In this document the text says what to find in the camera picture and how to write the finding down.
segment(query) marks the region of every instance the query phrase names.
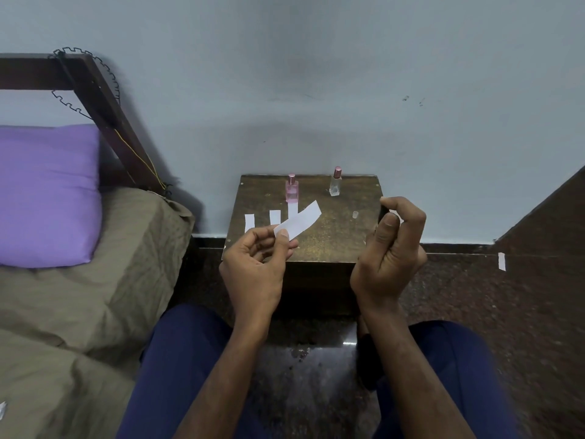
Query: leg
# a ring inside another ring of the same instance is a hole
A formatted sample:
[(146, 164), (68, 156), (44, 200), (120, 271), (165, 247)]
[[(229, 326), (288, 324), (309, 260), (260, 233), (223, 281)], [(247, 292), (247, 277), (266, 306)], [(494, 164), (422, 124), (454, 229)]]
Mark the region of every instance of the leg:
[[(478, 439), (517, 436), (514, 413), (478, 335), (446, 321), (422, 322), (410, 332)], [(403, 437), (385, 377), (378, 381), (377, 395), (382, 421), (375, 437)]]
[[(166, 312), (144, 353), (118, 439), (170, 439), (231, 333), (220, 317), (203, 307), (183, 304)], [(266, 437), (247, 403), (234, 437)]]

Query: pillow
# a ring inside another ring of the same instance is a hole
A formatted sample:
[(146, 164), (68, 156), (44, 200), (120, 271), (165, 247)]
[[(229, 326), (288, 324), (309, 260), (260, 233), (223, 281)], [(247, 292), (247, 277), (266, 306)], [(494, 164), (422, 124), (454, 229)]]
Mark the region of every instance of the pillow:
[(88, 263), (102, 222), (95, 125), (0, 126), (0, 265)]

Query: forearm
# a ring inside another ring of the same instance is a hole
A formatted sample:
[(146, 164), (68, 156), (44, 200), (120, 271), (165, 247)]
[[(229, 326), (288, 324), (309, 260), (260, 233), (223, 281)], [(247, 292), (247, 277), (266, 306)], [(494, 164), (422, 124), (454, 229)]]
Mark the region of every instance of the forearm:
[(236, 323), (221, 357), (181, 421), (175, 439), (233, 436), (267, 330), (263, 323), (244, 326)]
[(473, 432), (410, 334), (398, 310), (362, 310), (411, 438), (473, 438)]

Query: clear glass perfume bottle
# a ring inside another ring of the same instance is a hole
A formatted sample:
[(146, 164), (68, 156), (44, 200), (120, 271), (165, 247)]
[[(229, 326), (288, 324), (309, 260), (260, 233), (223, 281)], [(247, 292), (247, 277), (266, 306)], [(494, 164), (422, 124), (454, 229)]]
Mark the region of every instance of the clear glass perfume bottle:
[(335, 172), (331, 176), (331, 183), (329, 184), (329, 193), (331, 197), (339, 195), (341, 191), (341, 167), (336, 166)]
[(284, 185), (287, 203), (298, 203), (298, 180), (294, 174), (289, 174), (289, 179)]

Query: wooden table top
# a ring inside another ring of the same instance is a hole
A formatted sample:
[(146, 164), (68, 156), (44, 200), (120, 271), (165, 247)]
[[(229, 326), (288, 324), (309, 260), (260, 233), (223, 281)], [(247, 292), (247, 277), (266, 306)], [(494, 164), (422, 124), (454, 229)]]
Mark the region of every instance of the wooden table top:
[[(329, 195), (331, 176), (298, 175), (301, 212), (313, 200), (321, 209), (319, 219), (297, 237), (299, 248), (289, 262), (355, 263), (365, 246), (366, 235), (377, 223), (382, 189), (377, 176), (343, 176), (341, 193)], [(280, 209), (288, 218), (284, 197), (287, 176), (246, 175), (240, 178), (226, 249), (244, 234), (244, 214), (254, 214), (257, 227), (270, 224), (269, 210)]]

